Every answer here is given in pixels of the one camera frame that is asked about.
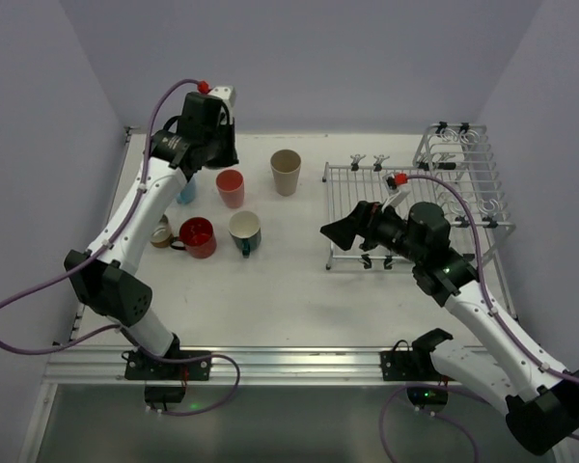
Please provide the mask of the pink cup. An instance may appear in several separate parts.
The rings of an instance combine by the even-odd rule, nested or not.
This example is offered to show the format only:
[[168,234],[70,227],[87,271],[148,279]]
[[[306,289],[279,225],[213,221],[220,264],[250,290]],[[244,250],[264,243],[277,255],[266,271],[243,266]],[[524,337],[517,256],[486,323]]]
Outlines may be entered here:
[[233,169],[227,169],[217,175],[216,187],[223,203],[229,208],[242,207],[244,202],[243,175]]

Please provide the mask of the light blue mug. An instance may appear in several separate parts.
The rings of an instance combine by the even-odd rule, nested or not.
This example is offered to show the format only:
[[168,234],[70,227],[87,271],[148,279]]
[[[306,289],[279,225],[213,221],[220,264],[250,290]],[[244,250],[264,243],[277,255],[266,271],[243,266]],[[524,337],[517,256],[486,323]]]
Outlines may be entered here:
[[192,177],[176,196],[178,204],[190,204],[197,197],[196,178]]

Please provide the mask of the beige tall cup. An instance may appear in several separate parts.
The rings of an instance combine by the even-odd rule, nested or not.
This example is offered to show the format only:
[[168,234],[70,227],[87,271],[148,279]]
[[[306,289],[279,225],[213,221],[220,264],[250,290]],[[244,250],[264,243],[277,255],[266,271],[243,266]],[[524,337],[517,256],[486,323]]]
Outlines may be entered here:
[[295,193],[301,169],[301,157],[294,150],[278,150],[270,158],[275,189],[284,197]]

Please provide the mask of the dark teal mug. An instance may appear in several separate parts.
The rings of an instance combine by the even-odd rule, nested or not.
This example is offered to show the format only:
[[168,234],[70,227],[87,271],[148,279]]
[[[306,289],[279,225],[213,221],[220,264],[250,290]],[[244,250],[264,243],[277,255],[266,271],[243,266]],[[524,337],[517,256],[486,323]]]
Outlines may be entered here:
[[229,233],[242,256],[248,259],[262,242],[261,221],[252,211],[239,211],[229,222]]

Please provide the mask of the red mug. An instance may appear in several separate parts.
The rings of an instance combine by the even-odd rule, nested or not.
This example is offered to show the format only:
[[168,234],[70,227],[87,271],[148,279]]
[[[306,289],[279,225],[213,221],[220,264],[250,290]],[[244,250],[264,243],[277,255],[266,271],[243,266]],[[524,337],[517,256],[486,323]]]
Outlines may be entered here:
[[170,243],[170,248],[184,251],[194,259],[207,259],[217,248],[213,225],[204,217],[193,217],[180,227],[178,235]]

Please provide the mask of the cream brown mug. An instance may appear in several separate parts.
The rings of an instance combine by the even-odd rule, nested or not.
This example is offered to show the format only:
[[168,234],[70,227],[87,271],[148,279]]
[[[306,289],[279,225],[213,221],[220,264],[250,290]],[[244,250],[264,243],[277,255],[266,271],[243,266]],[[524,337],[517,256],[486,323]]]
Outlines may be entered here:
[[168,217],[163,214],[152,232],[150,244],[155,248],[167,248],[173,239],[173,229]]

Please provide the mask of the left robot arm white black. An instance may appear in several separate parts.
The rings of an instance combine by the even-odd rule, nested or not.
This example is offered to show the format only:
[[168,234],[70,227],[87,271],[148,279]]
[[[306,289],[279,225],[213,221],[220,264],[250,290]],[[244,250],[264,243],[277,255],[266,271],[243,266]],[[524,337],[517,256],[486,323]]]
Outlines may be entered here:
[[175,336],[152,310],[152,289],[136,277],[141,257],[167,207],[202,168],[237,164],[235,90],[190,92],[174,124],[156,131],[122,203],[85,252],[65,258],[79,302],[121,325],[124,335],[155,357]]

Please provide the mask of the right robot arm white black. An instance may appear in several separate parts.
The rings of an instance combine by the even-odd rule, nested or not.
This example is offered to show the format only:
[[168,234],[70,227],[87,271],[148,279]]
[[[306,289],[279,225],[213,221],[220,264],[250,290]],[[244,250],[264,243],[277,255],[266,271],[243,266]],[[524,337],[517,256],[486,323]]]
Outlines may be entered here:
[[391,206],[361,201],[321,233],[344,251],[381,246],[413,263],[417,286],[456,317],[493,358],[463,353],[450,339],[430,349],[433,367],[500,411],[515,440],[543,455],[579,429],[579,369],[548,354],[502,309],[481,267],[451,245],[451,225],[440,206],[420,202],[406,218]]

